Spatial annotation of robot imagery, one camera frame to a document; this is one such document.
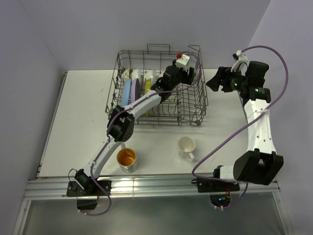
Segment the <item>green polka-dot plate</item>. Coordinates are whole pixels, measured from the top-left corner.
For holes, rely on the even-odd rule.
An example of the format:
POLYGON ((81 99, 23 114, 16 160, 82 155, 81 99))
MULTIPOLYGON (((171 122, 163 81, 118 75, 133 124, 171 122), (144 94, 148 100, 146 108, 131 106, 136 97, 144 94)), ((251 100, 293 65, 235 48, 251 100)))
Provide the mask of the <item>green polka-dot plate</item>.
POLYGON ((151 89, 152 80, 150 78, 145 80, 145 94, 151 89))

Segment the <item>floral mug orange inside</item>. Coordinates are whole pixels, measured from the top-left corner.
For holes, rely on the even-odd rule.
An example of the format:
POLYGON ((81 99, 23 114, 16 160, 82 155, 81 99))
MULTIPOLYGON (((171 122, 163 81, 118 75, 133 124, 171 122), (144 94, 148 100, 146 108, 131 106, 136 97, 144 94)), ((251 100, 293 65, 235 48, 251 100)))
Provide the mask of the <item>floral mug orange inside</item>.
POLYGON ((122 171, 126 173, 133 173, 136 170, 136 153, 125 146, 124 143, 121 144, 121 150, 117 153, 117 162, 122 171))

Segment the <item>cream white mug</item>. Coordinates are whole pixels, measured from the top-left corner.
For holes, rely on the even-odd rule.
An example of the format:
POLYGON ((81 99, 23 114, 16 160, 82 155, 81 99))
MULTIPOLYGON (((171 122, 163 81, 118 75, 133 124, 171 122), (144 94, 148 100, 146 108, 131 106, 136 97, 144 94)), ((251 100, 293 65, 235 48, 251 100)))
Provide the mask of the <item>cream white mug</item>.
POLYGON ((181 137, 178 140, 178 155, 181 158, 188 159, 189 161, 193 162, 195 157, 193 155, 193 151, 196 148, 196 143, 193 138, 191 137, 181 137))

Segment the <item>white bowl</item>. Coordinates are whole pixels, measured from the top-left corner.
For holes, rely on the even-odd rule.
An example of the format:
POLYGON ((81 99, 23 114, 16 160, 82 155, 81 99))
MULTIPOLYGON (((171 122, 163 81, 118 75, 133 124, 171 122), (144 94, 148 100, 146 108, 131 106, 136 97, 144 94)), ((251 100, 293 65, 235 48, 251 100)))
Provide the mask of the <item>white bowl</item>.
POLYGON ((156 82, 156 70, 146 71, 144 78, 146 81, 150 79, 151 80, 151 86, 154 85, 156 82))
POLYGON ((131 73, 131 79, 132 80, 135 80, 135 79, 141 79, 141 73, 142 73, 142 70, 141 69, 134 69, 132 70, 132 73, 131 73))

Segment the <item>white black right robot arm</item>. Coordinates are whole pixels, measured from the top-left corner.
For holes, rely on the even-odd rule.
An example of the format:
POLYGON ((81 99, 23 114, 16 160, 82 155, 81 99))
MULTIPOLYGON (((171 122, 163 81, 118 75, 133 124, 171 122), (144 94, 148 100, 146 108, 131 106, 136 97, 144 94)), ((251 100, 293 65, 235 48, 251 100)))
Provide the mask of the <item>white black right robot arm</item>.
POLYGON ((269 185, 284 164, 283 156, 274 147, 269 108, 271 94, 265 88, 265 74, 269 66, 263 62, 250 61, 245 74, 239 69, 219 67, 206 85, 214 92, 237 91, 248 123, 247 151, 233 165, 220 165, 213 171, 212 187, 221 191, 228 183, 246 182, 269 185))

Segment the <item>lilac plastic plate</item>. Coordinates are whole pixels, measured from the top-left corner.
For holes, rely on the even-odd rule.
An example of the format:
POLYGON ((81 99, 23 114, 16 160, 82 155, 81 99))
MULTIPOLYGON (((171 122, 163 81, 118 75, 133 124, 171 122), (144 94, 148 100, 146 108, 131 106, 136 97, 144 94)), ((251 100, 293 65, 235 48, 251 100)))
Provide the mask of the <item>lilac plastic plate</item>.
POLYGON ((135 78, 131 84, 130 101, 131 103, 137 101, 141 97, 140 82, 135 78))

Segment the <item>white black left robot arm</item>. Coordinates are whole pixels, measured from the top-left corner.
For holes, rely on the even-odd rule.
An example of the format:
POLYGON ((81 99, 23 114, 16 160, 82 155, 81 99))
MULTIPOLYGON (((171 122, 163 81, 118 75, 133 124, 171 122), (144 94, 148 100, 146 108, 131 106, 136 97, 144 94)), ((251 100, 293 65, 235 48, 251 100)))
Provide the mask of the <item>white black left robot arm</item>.
POLYGON ((97 188, 101 188, 97 182, 101 170, 116 148, 133 135, 135 121, 149 109, 167 100, 172 93, 191 88, 199 78, 201 72, 190 66, 182 67, 176 61, 166 68, 163 76, 144 96, 125 107, 117 105, 107 126, 107 141, 95 158, 84 168, 76 171, 74 180, 69 181, 67 190, 90 196, 97 188))

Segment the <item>floral painted bowl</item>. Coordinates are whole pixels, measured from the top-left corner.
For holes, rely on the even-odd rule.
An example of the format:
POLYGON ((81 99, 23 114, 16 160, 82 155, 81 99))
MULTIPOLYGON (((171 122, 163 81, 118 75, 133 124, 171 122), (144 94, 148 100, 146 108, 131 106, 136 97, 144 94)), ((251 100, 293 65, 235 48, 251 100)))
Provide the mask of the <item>floral painted bowl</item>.
POLYGON ((128 68, 123 71, 121 78, 124 83, 128 80, 132 81, 132 72, 133 72, 132 68, 128 68))

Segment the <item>blue plastic plate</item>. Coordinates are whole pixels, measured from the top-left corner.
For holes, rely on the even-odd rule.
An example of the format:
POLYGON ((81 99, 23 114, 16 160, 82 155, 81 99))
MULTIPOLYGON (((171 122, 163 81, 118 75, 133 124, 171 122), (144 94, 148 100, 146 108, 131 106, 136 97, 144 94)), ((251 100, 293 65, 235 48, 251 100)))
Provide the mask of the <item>blue plastic plate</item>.
POLYGON ((131 84, 132 84, 132 80, 131 79, 127 79, 125 81, 124 88, 123 88, 123 93, 122 93, 122 101, 121 101, 121 106, 122 107, 127 106, 128 103, 129 103, 131 84))

